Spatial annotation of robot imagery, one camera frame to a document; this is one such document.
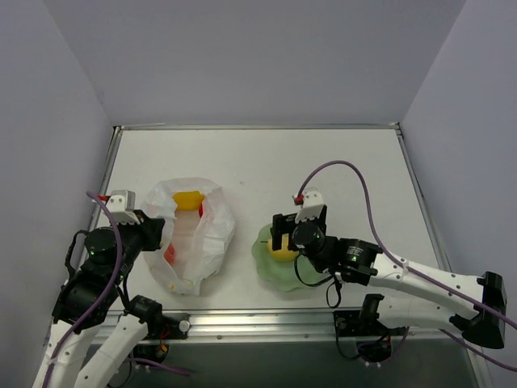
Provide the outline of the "yellow fake pear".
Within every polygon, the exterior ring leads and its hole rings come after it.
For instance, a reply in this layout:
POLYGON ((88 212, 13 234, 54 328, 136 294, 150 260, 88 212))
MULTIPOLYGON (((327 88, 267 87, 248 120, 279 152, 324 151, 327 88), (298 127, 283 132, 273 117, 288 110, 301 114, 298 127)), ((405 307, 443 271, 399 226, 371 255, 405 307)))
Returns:
POLYGON ((269 238, 267 240, 267 249, 274 261, 281 262, 281 263, 287 263, 293 261, 297 256, 297 251, 292 251, 289 249, 289 240, 288 235, 283 234, 282 235, 282 242, 281 247, 279 250, 274 251, 272 246, 272 239, 269 238))

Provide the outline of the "pink yellow fake peach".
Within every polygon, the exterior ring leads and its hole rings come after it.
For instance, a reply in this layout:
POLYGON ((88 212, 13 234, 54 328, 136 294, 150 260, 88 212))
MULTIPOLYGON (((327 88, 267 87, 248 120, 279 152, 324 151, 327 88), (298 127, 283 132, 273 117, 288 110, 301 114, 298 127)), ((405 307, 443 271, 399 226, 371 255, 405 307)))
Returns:
POLYGON ((176 250, 174 248, 174 245, 171 243, 168 245, 166 250, 163 253, 164 260, 169 264, 173 265, 176 260, 176 250))

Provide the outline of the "white plastic bag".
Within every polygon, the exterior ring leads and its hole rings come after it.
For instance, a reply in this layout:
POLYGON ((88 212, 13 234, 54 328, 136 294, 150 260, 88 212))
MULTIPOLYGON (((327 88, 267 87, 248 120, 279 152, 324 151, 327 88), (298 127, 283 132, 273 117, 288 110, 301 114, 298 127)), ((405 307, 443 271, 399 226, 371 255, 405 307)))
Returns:
POLYGON ((205 178, 163 180, 145 197, 141 208, 148 216, 165 220, 161 247, 144 254, 151 276, 172 293, 199 296, 203 280, 221 269, 236 229, 222 187, 205 178), (205 195, 202 217, 198 211, 176 209, 172 195, 189 191, 205 195), (176 250, 173 265, 163 258, 171 243, 176 250))

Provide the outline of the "yellow fake lemon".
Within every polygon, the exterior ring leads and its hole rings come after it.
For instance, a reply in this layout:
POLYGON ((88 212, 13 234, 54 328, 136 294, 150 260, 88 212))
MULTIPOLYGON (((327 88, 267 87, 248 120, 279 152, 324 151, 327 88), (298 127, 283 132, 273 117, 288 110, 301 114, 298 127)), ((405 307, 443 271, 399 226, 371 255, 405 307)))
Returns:
POLYGON ((204 198, 205 195, 199 191, 176 192, 172 195, 178 211, 198 211, 204 198))

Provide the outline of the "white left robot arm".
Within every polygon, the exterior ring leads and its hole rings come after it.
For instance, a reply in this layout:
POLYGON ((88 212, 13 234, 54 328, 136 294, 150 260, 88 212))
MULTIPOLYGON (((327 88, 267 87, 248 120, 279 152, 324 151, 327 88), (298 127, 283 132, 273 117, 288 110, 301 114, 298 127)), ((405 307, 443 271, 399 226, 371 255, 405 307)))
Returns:
POLYGON ((153 339, 162 332, 162 316, 145 310, 150 300, 141 296, 128 298, 127 279, 141 252, 161 247, 165 220, 150 218, 141 210, 130 213, 136 217, 135 223, 123 223, 110 216, 110 226, 81 232, 85 235, 87 258, 79 269, 69 262, 75 244, 69 247, 65 257, 69 279, 53 308, 48 351, 34 387, 72 386, 89 347, 87 340, 100 328, 118 298, 130 313, 143 310, 133 324, 143 338, 153 339))

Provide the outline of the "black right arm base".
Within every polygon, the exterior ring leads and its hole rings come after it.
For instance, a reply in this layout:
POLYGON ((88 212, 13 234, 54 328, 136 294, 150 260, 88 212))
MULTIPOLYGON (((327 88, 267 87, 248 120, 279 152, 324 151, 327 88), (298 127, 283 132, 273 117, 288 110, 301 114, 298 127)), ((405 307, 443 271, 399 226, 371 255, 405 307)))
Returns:
POLYGON ((378 321, 362 321, 358 310, 335 310, 334 343, 346 361, 361 361, 366 367, 380 368, 392 360, 409 334, 408 327, 387 328, 378 321), (341 339, 354 340, 353 354, 347 354, 341 339))

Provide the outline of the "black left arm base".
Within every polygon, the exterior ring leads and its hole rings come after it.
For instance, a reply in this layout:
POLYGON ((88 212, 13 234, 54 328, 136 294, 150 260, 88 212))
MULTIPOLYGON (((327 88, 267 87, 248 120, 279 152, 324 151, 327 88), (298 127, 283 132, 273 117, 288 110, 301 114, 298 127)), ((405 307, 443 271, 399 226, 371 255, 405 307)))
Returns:
POLYGON ((145 361, 162 365, 169 354, 171 342, 186 340, 190 327, 189 314, 164 314, 157 326, 133 348, 130 356, 135 359, 137 365, 152 366, 145 361))

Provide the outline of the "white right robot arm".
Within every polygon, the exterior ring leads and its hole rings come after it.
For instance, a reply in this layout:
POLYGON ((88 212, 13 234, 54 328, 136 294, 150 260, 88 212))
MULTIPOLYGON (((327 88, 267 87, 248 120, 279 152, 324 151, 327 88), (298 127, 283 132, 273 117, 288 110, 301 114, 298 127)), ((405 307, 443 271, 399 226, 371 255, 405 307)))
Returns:
POLYGON ((367 294, 358 315, 364 331, 421 327, 459 333, 483 348, 504 347, 506 291, 499 274, 446 272, 392 255, 370 242, 329 236, 326 210, 322 205, 311 217, 274 215, 272 248, 278 251, 287 236, 288 248, 307 258, 336 288, 350 283, 406 294, 406 299, 367 294))

